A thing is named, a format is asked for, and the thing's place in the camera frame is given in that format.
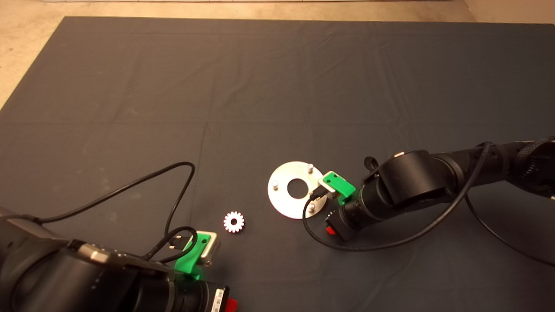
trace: circular metal plate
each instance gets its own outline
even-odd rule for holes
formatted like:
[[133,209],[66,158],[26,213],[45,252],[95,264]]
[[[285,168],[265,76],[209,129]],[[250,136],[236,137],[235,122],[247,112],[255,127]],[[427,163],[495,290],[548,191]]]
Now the circular metal plate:
[[[301,219],[302,209],[309,194],[303,198],[294,198],[289,194],[287,186],[294,179],[303,180],[308,186],[309,193],[318,187],[318,179],[322,177],[322,173],[312,164],[305,162],[288,162],[274,170],[268,181],[268,197],[274,208],[282,215],[292,218]],[[314,204],[313,211],[306,210],[306,217],[317,214],[326,203],[327,197],[324,196],[318,200],[312,201]]]

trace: small gear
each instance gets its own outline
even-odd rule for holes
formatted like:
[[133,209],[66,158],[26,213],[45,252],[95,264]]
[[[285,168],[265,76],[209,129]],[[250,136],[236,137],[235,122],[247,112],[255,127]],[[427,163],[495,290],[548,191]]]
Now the small gear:
[[245,226],[245,217],[240,212],[230,212],[224,217],[224,227],[230,233],[238,233]]

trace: concrete floor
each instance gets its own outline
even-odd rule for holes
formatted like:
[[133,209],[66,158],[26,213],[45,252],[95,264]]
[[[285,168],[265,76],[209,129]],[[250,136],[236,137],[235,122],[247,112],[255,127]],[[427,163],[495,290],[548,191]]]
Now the concrete floor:
[[64,16],[554,23],[555,1],[45,3],[0,0],[0,108]]

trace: green 3d-printed part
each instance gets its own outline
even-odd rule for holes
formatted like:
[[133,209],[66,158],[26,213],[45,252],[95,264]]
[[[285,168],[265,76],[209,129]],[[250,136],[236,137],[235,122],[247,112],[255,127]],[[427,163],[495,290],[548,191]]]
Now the green 3d-printed part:
[[202,268],[198,267],[196,263],[199,261],[200,256],[202,255],[204,248],[210,241],[210,235],[208,234],[198,234],[198,240],[196,241],[195,247],[186,255],[179,258],[174,265],[174,269],[176,271],[180,271],[186,274],[193,276],[195,279],[199,280],[203,277]]
[[339,193],[337,201],[341,205],[345,205],[347,200],[356,191],[356,188],[351,183],[347,182],[347,180],[333,171],[328,172],[322,178],[322,181]]

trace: dark gray cloth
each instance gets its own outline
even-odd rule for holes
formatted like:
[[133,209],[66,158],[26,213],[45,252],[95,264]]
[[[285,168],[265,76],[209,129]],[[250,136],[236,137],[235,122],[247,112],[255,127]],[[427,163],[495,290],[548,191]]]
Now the dark gray cloth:
[[[0,112],[0,204],[56,215],[189,160],[198,175],[173,225],[219,234],[206,279],[230,285],[241,311],[553,311],[555,271],[464,205],[409,245],[343,253],[279,214],[266,184],[292,160],[358,184],[367,155],[537,139],[554,116],[553,25],[70,17]],[[185,171],[48,227],[143,253]],[[503,236],[555,259],[553,201],[507,183],[471,196]],[[402,238],[441,209],[352,244]],[[231,235],[235,210],[246,227]],[[327,237],[324,216],[310,223]]]

